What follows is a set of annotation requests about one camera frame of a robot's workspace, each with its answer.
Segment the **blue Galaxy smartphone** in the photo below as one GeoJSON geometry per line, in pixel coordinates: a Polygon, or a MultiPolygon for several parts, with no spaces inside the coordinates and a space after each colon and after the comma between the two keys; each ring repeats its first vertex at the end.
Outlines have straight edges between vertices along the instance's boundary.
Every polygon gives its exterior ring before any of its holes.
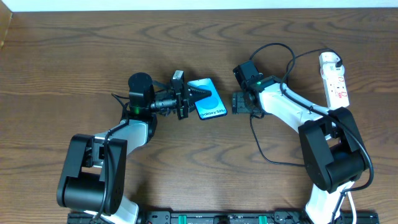
{"type": "Polygon", "coordinates": [[[201,120],[213,119],[221,116],[226,116],[228,114],[228,111],[224,106],[224,103],[222,102],[218,91],[216,90],[210,78],[193,80],[188,82],[188,84],[202,90],[211,91],[211,96],[195,103],[197,113],[201,120]]]}

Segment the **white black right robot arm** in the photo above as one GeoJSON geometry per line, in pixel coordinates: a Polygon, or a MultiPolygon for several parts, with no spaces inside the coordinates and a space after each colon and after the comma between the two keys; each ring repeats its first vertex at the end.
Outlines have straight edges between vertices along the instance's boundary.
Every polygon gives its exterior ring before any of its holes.
{"type": "Polygon", "coordinates": [[[303,167],[313,182],[305,213],[312,223],[334,223],[343,199],[373,182],[374,167],[352,113],[325,108],[294,93],[283,79],[266,78],[253,61],[233,69],[246,107],[272,114],[298,132],[303,167]]]}

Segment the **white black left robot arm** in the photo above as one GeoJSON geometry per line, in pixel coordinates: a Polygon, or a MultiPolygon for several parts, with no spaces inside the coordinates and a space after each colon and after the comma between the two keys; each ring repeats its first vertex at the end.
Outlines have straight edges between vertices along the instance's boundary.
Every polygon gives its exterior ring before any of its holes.
{"type": "Polygon", "coordinates": [[[160,84],[159,91],[156,85],[146,73],[131,75],[128,101],[114,96],[122,106],[119,124],[103,133],[71,138],[57,188],[61,207],[90,214],[88,223],[139,221],[139,206],[124,196],[127,155],[154,136],[158,114],[187,118],[197,101],[212,95],[185,83],[181,70],[169,84],[160,84]]]}

